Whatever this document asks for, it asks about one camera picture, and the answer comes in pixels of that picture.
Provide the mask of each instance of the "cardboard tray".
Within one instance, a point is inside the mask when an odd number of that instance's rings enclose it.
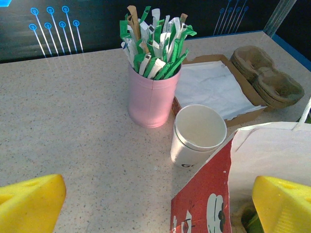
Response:
[[[247,81],[247,79],[243,75],[241,75],[241,73],[224,55],[222,54],[203,55],[196,57],[192,61],[188,61],[187,59],[185,59],[183,64],[194,64],[194,63],[215,62],[215,61],[222,61],[228,67],[228,69],[231,71],[231,73],[234,75],[235,79],[239,83],[242,92],[254,106],[258,105],[266,106],[265,101],[260,97],[260,95],[252,87],[252,85]],[[172,112],[174,116],[177,115],[180,109],[181,106],[178,102],[178,99],[175,97],[172,104]],[[239,125],[248,121],[255,120],[263,112],[263,110],[264,108],[250,113],[238,115],[236,118],[232,120],[225,120],[225,123],[227,127],[231,127],[234,125]]]

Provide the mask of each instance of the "paper bag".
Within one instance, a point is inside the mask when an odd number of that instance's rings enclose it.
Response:
[[[306,116],[235,131],[172,199],[171,233],[231,233],[230,212],[252,200],[259,175],[311,186]]]

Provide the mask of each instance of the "blue line graphic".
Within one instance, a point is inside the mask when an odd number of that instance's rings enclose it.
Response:
[[[243,6],[242,6],[242,9],[240,10],[239,16],[238,16],[238,18],[237,18],[237,21],[235,21],[235,24],[234,24],[234,27],[233,27],[233,29],[232,29],[232,32],[234,31],[235,26],[237,25],[237,22],[238,22],[239,19],[240,19],[240,16],[241,16],[241,14],[242,14],[242,12],[243,12],[243,10],[244,10],[244,6],[245,6],[246,2],[247,2],[247,0],[245,0],[244,4],[243,4]]]
[[[68,49],[69,49],[69,52],[71,54],[70,45],[69,45],[69,42],[68,42],[68,39],[67,39],[67,35],[66,35],[66,32],[65,32],[66,23],[64,21],[59,21],[58,25],[63,29],[64,35],[65,35],[65,38],[66,38],[66,42],[67,42],[67,45],[68,45]]]
[[[214,30],[213,35],[215,35],[215,32],[216,32],[216,29],[217,29],[217,26],[218,26],[220,17],[222,16],[223,12],[225,12],[225,9],[224,9],[224,8],[220,9],[220,11],[219,11],[220,14],[219,14],[218,21],[217,21],[217,23],[216,23],[216,26],[215,26],[215,30]]]
[[[224,15],[223,15],[223,19],[222,19],[222,21],[221,21],[221,23],[220,23],[220,25],[219,25],[217,35],[219,34],[219,30],[220,30],[220,28],[221,28],[221,26],[222,26],[222,23],[223,23],[225,14],[226,14],[226,12],[227,12],[227,9],[228,9],[228,7],[229,7],[231,1],[232,1],[232,0],[228,0],[228,5],[227,5],[227,7],[226,7],[226,9],[225,9],[225,13],[224,13]]]
[[[43,50],[43,48],[42,48],[42,45],[41,45],[41,43],[40,43],[40,40],[39,40],[38,35],[37,35],[37,32],[36,32],[37,26],[36,26],[35,24],[31,23],[31,24],[29,24],[28,27],[29,27],[30,30],[32,30],[32,31],[35,33],[35,36],[36,36],[37,41],[38,41],[38,43],[39,43],[39,46],[40,46],[40,48],[41,48],[41,50],[42,50],[42,53],[43,53],[44,57],[46,57],[45,52],[44,52],[44,50]]]
[[[53,16],[53,14],[54,14],[54,8],[53,7],[51,7],[51,6],[48,6],[47,7],[47,12],[51,15],[51,17],[52,17],[52,20],[53,20],[53,24],[54,24],[54,27],[55,27],[55,29],[56,29],[56,33],[57,33],[57,36],[58,36],[58,40],[59,40],[59,42],[60,42],[60,45],[61,45],[61,47],[62,47],[62,50],[63,50],[63,53],[64,53],[64,55],[65,55],[65,50],[64,50],[64,47],[63,47],[63,43],[62,43],[62,40],[60,39],[60,36],[59,36],[59,32],[58,32],[58,29],[57,29],[57,26],[56,26],[56,23],[55,23],[55,20],[54,20],[54,16]]]
[[[232,25],[233,25],[233,23],[234,23],[234,21],[235,21],[235,18],[237,17],[237,15],[238,15],[238,13],[239,13],[240,10],[241,10],[241,7],[238,7],[237,10],[236,10],[235,16],[234,16],[234,18],[233,18],[233,20],[232,20],[232,24],[231,24],[231,26],[230,26],[230,28],[229,28],[228,34],[230,33],[230,30],[231,30]]]
[[[241,20],[240,20],[240,22],[239,22],[239,24],[238,24],[237,29],[235,30],[235,32],[237,32],[237,30],[239,29],[239,26],[240,26],[240,24],[241,24],[241,22],[242,22],[242,19],[243,19],[244,15],[245,15],[245,12],[246,12],[247,10],[248,10],[248,6],[246,6],[246,7],[244,8],[243,15],[242,15],[242,17],[241,17]]]
[[[44,24],[44,27],[45,27],[46,29],[49,30],[49,33],[50,33],[51,39],[52,39],[52,41],[53,41],[54,48],[55,48],[55,50],[56,50],[57,56],[59,56],[58,50],[57,50],[57,47],[56,47],[56,45],[55,45],[55,41],[54,41],[54,38],[53,38],[53,35],[52,35],[52,32],[51,32],[52,25],[51,25],[50,23],[45,23],[45,24]]]
[[[70,25],[70,21],[69,21],[69,17],[68,17],[69,7],[63,6],[62,11],[66,14],[68,25],[69,25],[70,32],[71,32],[71,37],[72,37],[73,44],[74,44],[74,48],[76,49],[76,53],[78,53],[77,47],[76,47],[76,42],[74,41],[74,37],[73,37],[73,33],[72,33],[72,29],[71,29],[71,25]]]
[[[82,42],[81,42],[81,37],[80,37],[80,32],[79,32],[79,25],[80,25],[80,22],[78,20],[74,20],[72,22],[72,24],[77,28],[77,32],[78,32],[78,37],[79,37],[79,41],[80,41],[80,46],[81,46],[81,50],[83,52],[83,47],[82,47]]]
[[[230,15],[230,13],[232,12],[232,10],[233,10],[233,8],[230,7],[229,10],[228,10],[227,18],[225,19],[225,23],[227,23],[228,17],[229,17],[229,15]],[[225,23],[224,23],[224,26],[223,26],[223,29],[222,29],[222,32],[220,33],[220,35],[223,34],[223,30],[224,30],[224,28],[225,28]]]
[[[41,27],[39,18],[38,18],[39,10],[38,10],[37,8],[35,8],[35,7],[32,7],[32,8],[30,9],[30,12],[31,12],[31,14],[33,14],[33,15],[35,16],[35,18],[37,19],[38,24],[39,24],[39,27],[40,27],[40,30],[41,30],[42,35],[43,35],[43,37],[44,37],[45,43],[46,43],[47,46],[48,46],[50,55],[53,56],[53,55],[52,55],[52,52],[51,52],[51,49],[50,49],[50,46],[49,46],[49,44],[48,44],[48,41],[47,41],[47,39],[46,39],[46,37],[45,37],[45,35],[44,35],[44,32],[43,32],[43,30],[42,30],[42,27]]]
[[[226,32],[226,31],[227,31],[227,29],[228,29],[228,26],[229,26],[229,24],[230,24],[230,22],[231,22],[232,16],[233,16],[233,14],[234,14],[234,12],[235,12],[235,9],[236,9],[236,7],[237,7],[238,3],[239,3],[239,0],[237,0],[237,3],[236,3],[236,4],[235,4],[235,6],[234,6],[234,9],[233,9],[232,15],[231,15],[231,17],[230,17],[230,19],[229,19],[229,22],[228,22],[228,24],[227,24],[227,27],[226,27],[226,29],[225,29],[225,32]]]
[[[0,0],[0,7],[7,7],[10,5],[12,0]]]

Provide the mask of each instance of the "white paper cup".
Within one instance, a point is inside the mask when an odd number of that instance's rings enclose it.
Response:
[[[199,104],[186,106],[175,119],[171,159],[179,167],[204,162],[226,135],[225,121],[216,111]]]

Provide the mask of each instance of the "paper cup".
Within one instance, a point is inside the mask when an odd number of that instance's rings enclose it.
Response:
[[[216,111],[199,104],[186,106],[175,119],[171,159],[179,167],[204,162],[226,135],[225,121]]]
[[[180,70],[165,80],[151,80],[137,74],[129,66],[130,118],[145,128],[163,125],[169,118]]]

